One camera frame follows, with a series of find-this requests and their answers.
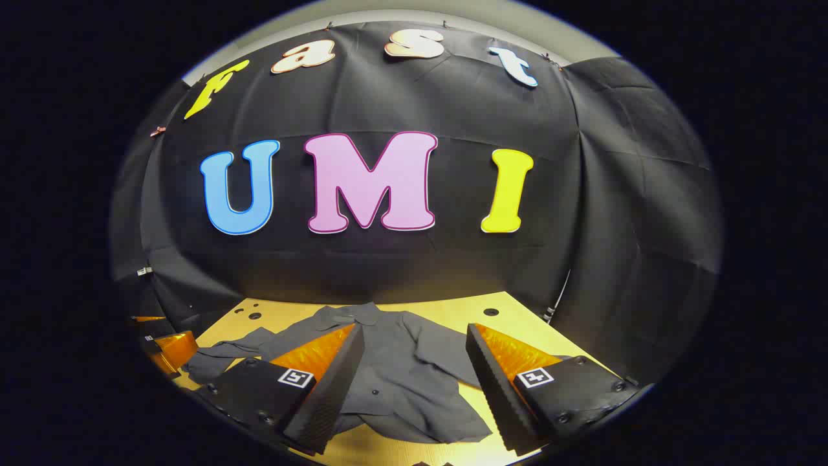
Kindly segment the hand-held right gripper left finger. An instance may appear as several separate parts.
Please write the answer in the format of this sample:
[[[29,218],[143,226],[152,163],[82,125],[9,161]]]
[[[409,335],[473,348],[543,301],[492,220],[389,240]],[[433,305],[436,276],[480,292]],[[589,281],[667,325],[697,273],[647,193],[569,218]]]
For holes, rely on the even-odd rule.
[[[246,358],[194,392],[219,419],[273,449],[323,454],[365,348],[351,324],[272,362]]]

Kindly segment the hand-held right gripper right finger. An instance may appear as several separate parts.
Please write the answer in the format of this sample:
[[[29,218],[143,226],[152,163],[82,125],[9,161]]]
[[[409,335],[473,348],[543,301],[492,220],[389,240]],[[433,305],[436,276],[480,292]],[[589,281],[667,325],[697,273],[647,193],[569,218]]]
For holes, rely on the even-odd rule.
[[[465,348],[505,447],[516,454],[568,445],[640,392],[589,357],[551,356],[482,324],[468,325]]]

